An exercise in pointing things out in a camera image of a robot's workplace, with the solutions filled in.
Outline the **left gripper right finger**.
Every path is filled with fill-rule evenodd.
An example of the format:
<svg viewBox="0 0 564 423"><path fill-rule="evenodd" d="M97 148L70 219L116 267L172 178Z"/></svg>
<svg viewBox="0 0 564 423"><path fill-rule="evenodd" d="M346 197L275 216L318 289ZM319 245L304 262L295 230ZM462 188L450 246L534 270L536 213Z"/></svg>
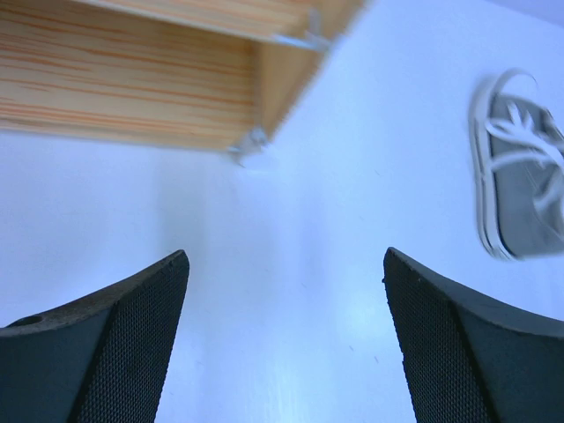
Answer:
<svg viewBox="0 0 564 423"><path fill-rule="evenodd" d="M401 251L383 284L418 422L561 422L563 323L445 278Z"/></svg>

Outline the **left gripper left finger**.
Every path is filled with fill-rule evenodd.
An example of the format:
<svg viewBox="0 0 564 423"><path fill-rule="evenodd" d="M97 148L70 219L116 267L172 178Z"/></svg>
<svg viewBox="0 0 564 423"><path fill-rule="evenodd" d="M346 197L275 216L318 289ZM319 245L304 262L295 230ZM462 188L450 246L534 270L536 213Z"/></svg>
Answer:
<svg viewBox="0 0 564 423"><path fill-rule="evenodd" d="M177 250L1 329L3 422L153 422L189 280Z"/></svg>

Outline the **grey sneaker back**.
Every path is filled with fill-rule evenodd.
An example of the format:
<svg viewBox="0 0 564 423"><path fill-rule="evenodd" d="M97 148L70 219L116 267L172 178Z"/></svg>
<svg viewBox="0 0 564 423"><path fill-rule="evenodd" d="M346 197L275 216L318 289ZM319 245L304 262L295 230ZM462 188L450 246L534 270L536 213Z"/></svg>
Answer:
<svg viewBox="0 0 564 423"><path fill-rule="evenodd" d="M563 134L528 72L509 69L473 94L468 129L477 229L502 260L563 251Z"/></svg>

